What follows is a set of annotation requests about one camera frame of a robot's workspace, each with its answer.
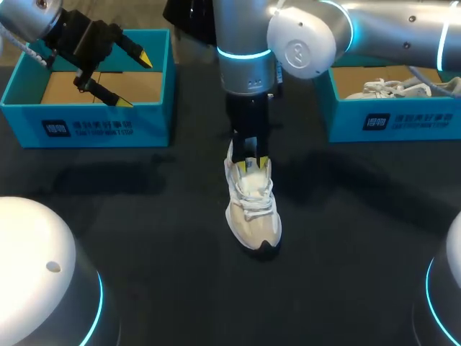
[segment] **shoe box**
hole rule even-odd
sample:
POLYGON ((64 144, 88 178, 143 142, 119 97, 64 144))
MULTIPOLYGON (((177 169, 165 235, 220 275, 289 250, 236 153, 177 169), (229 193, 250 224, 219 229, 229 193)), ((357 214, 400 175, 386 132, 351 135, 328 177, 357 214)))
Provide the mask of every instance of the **shoe box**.
MULTIPOLYGON (((0 107, 23 148, 168 146, 176 87, 170 32, 125 34, 144 47, 153 68, 143 68, 114 46, 93 79, 133 107, 108 107, 90 93, 80 93, 73 85, 76 67, 61 57, 50 71, 21 55, 0 107)), ((50 54, 41 41, 30 47, 50 54)))
MULTIPOLYGON (((434 83, 457 74, 421 68, 434 83)), ((461 99, 404 97, 346 99, 361 92, 364 83, 413 77, 406 66, 377 59, 347 56, 314 79, 328 139, 338 142, 425 141, 461 139, 461 99)))

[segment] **shoe tongue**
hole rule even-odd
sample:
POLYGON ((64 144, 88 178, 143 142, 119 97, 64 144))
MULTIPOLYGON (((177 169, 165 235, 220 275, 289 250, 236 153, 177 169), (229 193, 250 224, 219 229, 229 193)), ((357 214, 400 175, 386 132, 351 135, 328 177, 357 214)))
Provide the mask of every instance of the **shoe tongue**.
POLYGON ((243 193, 252 196, 261 195, 267 188, 269 184, 267 170, 264 167, 259 168, 256 158, 250 157, 246 159, 245 172, 240 166, 238 166, 238 170, 241 175, 239 185, 243 193))

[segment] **black cloth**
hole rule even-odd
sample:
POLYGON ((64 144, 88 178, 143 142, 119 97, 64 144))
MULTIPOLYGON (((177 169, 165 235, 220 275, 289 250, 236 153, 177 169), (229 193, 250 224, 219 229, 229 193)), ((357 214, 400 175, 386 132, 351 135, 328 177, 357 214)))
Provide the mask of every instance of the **black cloth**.
POLYGON ((270 104, 282 248, 258 262, 224 217, 224 99, 216 66, 179 67, 163 149, 24 150, 0 117, 0 195, 68 223, 122 345, 412 345, 414 293, 460 209, 461 143, 327 144, 312 85, 286 76, 270 104))

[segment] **shoe sole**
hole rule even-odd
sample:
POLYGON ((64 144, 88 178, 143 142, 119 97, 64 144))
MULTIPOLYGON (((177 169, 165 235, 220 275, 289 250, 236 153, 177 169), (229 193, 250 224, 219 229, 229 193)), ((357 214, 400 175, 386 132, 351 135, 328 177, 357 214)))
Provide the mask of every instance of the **shoe sole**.
MULTIPOLYGON (((277 214, 277 216, 278 216, 278 221, 279 221, 278 226, 279 226, 280 233, 279 233, 279 238, 278 238, 277 243, 275 244, 275 246, 273 247, 272 245, 270 245, 270 247, 273 248, 273 249, 276 249, 278 247, 278 245, 280 243, 280 239, 282 238, 282 220, 280 219, 280 215, 277 214)), ((238 235, 237 230, 235 230, 235 228, 233 227, 233 223, 232 223, 232 219, 231 219, 231 204, 230 203, 229 203, 227 209, 225 210, 225 218, 228 221, 229 228, 232 231, 233 235, 237 238, 238 242, 240 244, 242 244, 242 246, 244 246, 248 250, 251 250, 251 251, 254 251, 254 252, 259 251, 259 249, 253 249, 252 247, 249 247, 243 241, 243 239, 238 235)))

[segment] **robotic arm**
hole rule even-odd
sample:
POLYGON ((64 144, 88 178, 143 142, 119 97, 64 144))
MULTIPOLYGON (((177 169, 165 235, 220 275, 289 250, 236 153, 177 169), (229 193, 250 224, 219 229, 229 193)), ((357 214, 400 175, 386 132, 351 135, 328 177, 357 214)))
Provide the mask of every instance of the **robotic arm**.
POLYGON ((132 107, 122 97, 110 92, 91 78, 98 65, 117 44, 145 68, 152 64, 143 47, 123 34, 115 24, 94 22, 79 11, 67 12, 63 0, 0 0, 1 33, 21 49, 51 68, 57 55, 78 68, 74 84, 81 92, 90 92, 106 105, 132 107), (23 46, 9 33, 33 43, 43 40, 52 54, 47 59, 23 46))
POLYGON ((322 74, 345 53, 456 71, 458 3, 214 0, 223 86, 239 95, 268 90, 274 57, 301 79, 322 74))

